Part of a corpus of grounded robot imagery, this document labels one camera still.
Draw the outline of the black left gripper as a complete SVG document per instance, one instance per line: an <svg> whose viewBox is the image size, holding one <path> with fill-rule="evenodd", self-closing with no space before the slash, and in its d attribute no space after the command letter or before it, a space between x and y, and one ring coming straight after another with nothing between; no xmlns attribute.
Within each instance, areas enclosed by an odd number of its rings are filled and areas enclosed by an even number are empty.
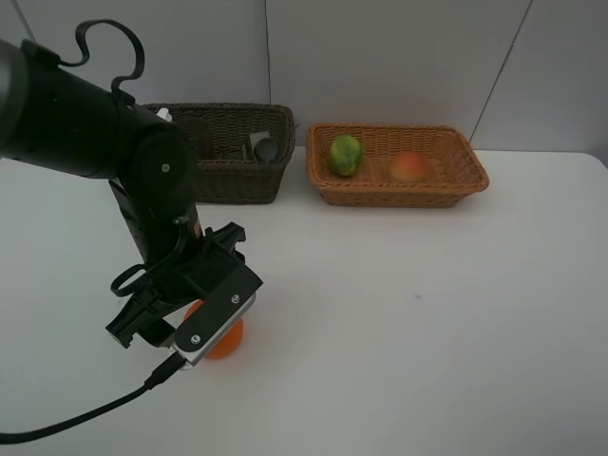
<svg viewBox="0 0 608 456"><path fill-rule="evenodd" d="M154 347L171 347L191 305L212 293L236 268L248 267L237 249L246 239L245 230L233 222L205 231L192 220L171 220L147 229L129 223L128 229L142 261L111 283L112 293L126 302L106 326L125 348L135 336Z"/></svg>

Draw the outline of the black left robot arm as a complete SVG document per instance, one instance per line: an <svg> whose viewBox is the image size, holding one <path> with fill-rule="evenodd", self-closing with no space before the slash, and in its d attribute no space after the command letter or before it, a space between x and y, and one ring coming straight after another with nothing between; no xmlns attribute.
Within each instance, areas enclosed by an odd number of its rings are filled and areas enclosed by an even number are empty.
<svg viewBox="0 0 608 456"><path fill-rule="evenodd" d="M203 355L253 302L261 280L236 248L244 230L200 225L197 155L183 133L30 41L1 46L1 155L108 181L142 256L110 286L126 298L107 327L121 345L139 335Z"/></svg>

